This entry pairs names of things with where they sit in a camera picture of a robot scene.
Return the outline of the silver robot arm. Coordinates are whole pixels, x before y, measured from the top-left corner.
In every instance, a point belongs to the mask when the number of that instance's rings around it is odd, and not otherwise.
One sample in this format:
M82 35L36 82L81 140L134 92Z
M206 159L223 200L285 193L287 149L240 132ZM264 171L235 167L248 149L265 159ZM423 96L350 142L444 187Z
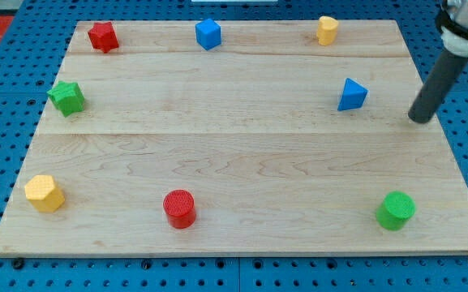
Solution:
M468 58L468 0L442 0L436 26L444 47L454 55Z

